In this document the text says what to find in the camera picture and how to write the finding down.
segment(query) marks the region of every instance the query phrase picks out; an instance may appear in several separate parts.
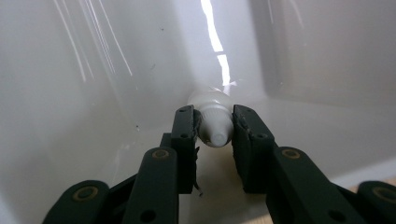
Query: white bottle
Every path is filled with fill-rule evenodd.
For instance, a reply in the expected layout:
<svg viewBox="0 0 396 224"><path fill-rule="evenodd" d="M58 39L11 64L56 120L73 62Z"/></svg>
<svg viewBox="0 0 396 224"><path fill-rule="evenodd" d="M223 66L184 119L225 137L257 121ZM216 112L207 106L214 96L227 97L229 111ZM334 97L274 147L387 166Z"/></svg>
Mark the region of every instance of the white bottle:
<svg viewBox="0 0 396 224"><path fill-rule="evenodd" d="M223 147L233 137L233 101L222 91L201 87L194 91L188 105L202 114L199 137L210 147Z"/></svg>

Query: white container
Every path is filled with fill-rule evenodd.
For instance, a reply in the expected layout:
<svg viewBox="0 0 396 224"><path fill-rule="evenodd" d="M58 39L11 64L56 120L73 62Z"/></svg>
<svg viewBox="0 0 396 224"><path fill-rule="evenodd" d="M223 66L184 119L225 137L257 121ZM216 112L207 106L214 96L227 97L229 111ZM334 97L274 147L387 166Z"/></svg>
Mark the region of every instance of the white container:
<svg viewBox="0 0 396 224"><path fill-rule="evenodd" d="M79 181L136 174L197 83L253 108L336 184L395 176L395 12L394 0L0 0L0 222L41 223ZM179 223L265 214L230 144L197 163L205 197L180 195Z"/></svg>
<svg viewBox="0 0 396 224"><path fill-rule="evenodd" d="M233 137L233 101L225 93L211 87L194 91L188 105L202 114L199 137L210 147L224 147Z"/></svg>

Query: bottle cap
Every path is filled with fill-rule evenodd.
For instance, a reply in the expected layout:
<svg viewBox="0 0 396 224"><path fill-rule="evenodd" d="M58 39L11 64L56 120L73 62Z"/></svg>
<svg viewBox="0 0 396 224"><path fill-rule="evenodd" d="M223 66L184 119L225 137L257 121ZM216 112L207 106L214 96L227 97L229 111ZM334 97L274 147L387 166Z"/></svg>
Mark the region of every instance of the bottle cap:
<svg viewBox="0 0 396 224"><path fill-rule="evenodd" d="M201 108L202 123L199 130L201 140L210 147L223 147L233 136L231 112L222 105Z"/></svg>

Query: white plastic wall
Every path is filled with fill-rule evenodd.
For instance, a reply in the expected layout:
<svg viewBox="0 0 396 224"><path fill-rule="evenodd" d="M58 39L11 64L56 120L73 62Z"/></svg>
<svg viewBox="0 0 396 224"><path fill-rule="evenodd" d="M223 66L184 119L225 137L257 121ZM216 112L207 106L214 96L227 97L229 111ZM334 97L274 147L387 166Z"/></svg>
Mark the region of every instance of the white plastic wall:
<svg viewBox="0 0 396 224"><path fill-rule="evenodd" d="M202 84L342 186L396 175L395 12L391 0L0 0L0 222L40 223L71 185L135 174ZM231 146L201 147L198 182L180 223L266 214Z"/></svg>

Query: screw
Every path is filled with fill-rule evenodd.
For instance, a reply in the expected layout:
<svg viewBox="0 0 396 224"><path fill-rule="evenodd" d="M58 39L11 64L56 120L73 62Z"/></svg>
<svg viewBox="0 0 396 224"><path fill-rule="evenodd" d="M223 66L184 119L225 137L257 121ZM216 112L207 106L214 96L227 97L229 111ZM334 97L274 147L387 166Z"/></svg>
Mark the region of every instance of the screw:
<svg viewBox="0 0 396 224"><path fill-rule="evenodd" d="M73 200L79 203L86 202L96 197L98 192L99 189L95 186L85 186L76 190L73 194Z"/></svg>
<svg viewBox="0 0 396 224"><path fill-rule="evenodd" d="M382 187L373 188L373 194L388 203L396 203L396 192Z"/></svg>
<svg viewBox="0 0 396 224"><path fill-rule="evenodd" d="M300 158L300 153L297 150L287 148L282 150L282 155L292 160L297 160Z"/></svg>
<svg viewBox="0 0 396 224"><path fill-rule="evenodd" d="M158 149L152 153L152 157L158 160L164 160L169 157L169 152L164 149Z"/></svg>

